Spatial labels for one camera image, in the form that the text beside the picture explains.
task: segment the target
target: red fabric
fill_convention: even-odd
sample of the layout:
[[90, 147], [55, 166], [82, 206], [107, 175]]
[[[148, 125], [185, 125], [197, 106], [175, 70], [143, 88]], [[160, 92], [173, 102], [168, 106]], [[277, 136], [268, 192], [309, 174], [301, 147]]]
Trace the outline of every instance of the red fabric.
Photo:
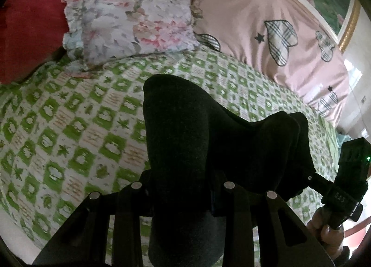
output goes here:
[[0, 9], [0, 82], [26, 77], [68, 32], [61, 0], [7, 0]]

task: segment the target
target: human hand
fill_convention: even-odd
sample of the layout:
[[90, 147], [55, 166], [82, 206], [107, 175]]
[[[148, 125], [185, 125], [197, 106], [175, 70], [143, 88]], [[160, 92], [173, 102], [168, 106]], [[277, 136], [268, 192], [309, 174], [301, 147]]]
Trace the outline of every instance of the human hand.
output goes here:
[[307, 228], [310, 233], [321, 242], [331, 259], [336, 259], [343, 251], [344, 227], [339, 230], [330, 228], [325, 224], [322, 215], [322, 207], [316, 210], [312, 219], [308, 222]]

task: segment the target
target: green and white checkered bed sheet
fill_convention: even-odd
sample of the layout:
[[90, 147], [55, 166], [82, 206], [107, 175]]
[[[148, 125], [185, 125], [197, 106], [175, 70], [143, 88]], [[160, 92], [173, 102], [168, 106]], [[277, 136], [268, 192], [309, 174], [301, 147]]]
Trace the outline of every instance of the green and white checkered bed sheet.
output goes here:
[[[288, 89], [232, 57], [206, 46], [194, 52], [131, 57], [106, 64], [92, 79], [66, 75], [68, 62], [63, 58], [44, 64], [6, 94], [0, 86], [5, 94], [0, 104], [1, 205], [40, 248], [88, 193], [117, 192], [150, 167], [142, 87], [158, 73], [194, 82], [249, 121], [277, 111], [303, 112], [316, 170], [328, 179], [335, 177], [336, 158], [331, 158], [321, 116]], [[307, 222], [320, 206], [320, 196], [306, 189], [289, 204]], [[145, 266], [151, 266], [150, 223], [142, 218]], [[258, 265], [257, 231], [254, 239]], [[108, 260], [111, 243], [112, 224]]]

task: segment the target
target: black pants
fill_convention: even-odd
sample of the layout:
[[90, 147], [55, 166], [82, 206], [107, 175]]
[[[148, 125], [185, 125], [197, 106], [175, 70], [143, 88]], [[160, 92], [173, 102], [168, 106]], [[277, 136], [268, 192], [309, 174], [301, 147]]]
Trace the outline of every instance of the black pants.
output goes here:
[[205, 209], [208, 168], [251, 192], [275, 190], [286, 201], [307, 187], [302, 169], [314, 172], [301, 113], [248, 122], [173, 75], [145, 82], [143, 113], [155, 187], [149, 247], [155, 267], [207, 267], [222, 255], [225, 219]]

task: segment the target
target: pink blanket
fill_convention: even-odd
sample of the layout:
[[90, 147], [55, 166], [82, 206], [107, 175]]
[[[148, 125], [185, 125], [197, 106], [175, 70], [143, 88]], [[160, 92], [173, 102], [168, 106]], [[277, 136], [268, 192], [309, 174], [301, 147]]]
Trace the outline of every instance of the pink blanket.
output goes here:
[[202, 0], [199, 39], [296, 92], [336, 126], [349, 93], [336, 44], [296, 0]]

